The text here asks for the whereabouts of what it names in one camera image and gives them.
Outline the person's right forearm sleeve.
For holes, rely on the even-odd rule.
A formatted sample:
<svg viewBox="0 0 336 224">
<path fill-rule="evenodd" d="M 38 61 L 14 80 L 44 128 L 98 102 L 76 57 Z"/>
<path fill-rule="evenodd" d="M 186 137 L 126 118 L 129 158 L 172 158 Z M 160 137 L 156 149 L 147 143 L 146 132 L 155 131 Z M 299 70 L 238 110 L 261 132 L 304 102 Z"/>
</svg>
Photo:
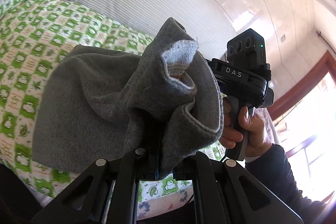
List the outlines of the person's right forearm sleeve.
<svg viewBox="0 0 336 224">
<path fill-rule="evenodd" d="M 263 155 L 245 158 L 245 168 L 295 211 L 304 223 L 314 223 L 324 211 L 325 203 L 304 197 L 297 188 L 288 158 L 280 145 L 272 144 Z"/>
</svg>

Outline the person's right hand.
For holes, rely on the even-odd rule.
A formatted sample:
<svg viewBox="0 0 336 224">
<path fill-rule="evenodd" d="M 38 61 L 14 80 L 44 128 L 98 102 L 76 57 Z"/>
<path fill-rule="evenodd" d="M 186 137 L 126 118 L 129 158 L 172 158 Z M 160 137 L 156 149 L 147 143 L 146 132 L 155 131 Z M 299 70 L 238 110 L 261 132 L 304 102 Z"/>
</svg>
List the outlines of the person's right hand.
<svg viewBox="0 0 336 224">
<path fill-rule="evenodd" d="M 236 144 L 244 139 L 242 133 L 231 127 L 231 105 L 227 100 L 223 101 L 224 106 L 224 129 L 219 139 L 221 145 L 232 149 Z M 271 147 L 272 143 L 268 138 L 263 120 L 255 114 L 248 115 L 247 107 L 240 110 L 238 116 L 240 126 L 249 132 L 248 144 L 245 151 L 245 157 L 259 157 L 264 155 Z"/>
</svg>

